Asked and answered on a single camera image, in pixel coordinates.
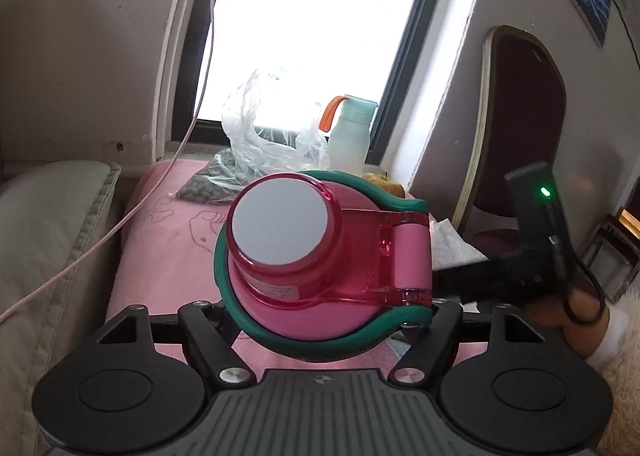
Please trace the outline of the right hand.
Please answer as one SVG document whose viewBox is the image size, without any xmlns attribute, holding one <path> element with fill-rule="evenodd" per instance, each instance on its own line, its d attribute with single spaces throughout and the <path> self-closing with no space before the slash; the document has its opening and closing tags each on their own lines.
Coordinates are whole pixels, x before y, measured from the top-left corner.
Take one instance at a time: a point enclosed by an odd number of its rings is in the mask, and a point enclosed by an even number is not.
<svg viewBox="0 0 640 456">
<path fill-rule="evenodd" d="M 600 310 L 599 301 L 578 288 L 568 294 L 568 306 L 584 324 L 572 321 L 566 314 L 563 300 L 556 296 L 529 303 L 524 312 L 541 327 L 560 333 L 570 349 L 583 358 L 589 358 L 605 336 L 610 312 L 608 308 Z"/>
</svg>

